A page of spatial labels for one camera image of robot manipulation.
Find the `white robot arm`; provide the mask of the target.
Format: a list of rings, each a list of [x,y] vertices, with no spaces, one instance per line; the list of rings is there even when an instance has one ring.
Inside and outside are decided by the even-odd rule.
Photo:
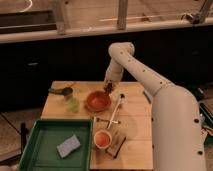
[[[104,89],[112,92],[128,71],[152,97],[153,171],[207,171],[196,98],[135,59],[134,52],[130,42],[109,46]]]

